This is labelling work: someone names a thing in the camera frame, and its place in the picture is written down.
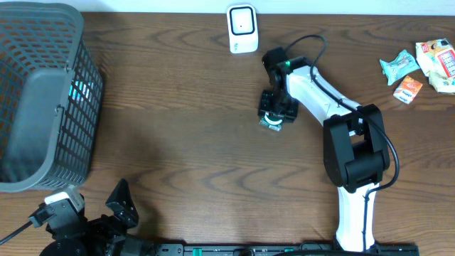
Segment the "teal wet wipes pack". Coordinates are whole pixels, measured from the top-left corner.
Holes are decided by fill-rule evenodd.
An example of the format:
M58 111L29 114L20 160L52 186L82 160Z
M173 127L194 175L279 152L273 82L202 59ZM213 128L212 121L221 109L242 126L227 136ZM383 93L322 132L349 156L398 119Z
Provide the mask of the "teal wet wipes pack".
M391 86L406 75L419 70L414 56L406 50L399 52L396 59L391 62L379 60L383 75L387 78L387 85Z

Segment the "small orange snack packet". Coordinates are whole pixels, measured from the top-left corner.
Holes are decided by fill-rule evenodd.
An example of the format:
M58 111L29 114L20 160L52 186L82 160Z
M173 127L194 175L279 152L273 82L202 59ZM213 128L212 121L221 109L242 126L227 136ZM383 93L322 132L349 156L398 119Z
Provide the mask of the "small orange snack packet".
M421 90L423 84L406 76L393 92L393 96L405 104L410 104Z

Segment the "green round-label ointment box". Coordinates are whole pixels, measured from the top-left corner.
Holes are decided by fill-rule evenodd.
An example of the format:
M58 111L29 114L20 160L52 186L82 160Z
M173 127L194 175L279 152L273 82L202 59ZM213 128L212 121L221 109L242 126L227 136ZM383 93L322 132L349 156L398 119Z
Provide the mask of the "green round-label ointment box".
M269 112L265 112L259 121L260 125L276 132L281 131L283 123L284 120L282 118L276 117Z

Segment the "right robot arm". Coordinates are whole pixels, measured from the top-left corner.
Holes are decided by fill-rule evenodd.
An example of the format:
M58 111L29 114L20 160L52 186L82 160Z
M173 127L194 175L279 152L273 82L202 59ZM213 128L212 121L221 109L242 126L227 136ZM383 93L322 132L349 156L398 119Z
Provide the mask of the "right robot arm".
M283 124L296 119L299 105L318 120L323 127L323 165L338 189L337 246L369 252L375 244L375 194L390 165L380 110L342 96L305 57L267 53L262 63L272 89L262 93L259 123L280 131Z

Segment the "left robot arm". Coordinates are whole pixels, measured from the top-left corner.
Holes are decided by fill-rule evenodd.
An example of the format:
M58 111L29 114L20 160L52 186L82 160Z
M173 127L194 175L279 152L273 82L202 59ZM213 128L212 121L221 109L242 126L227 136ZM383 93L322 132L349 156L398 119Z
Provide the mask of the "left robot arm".
M53 191L41 204L34 225L45 224L53 242L42 255L154 255L152 242L135 238L128 230L139 224L129 184L121 179L105 205L111 215L94 220L85 217L85 200L74 186Z

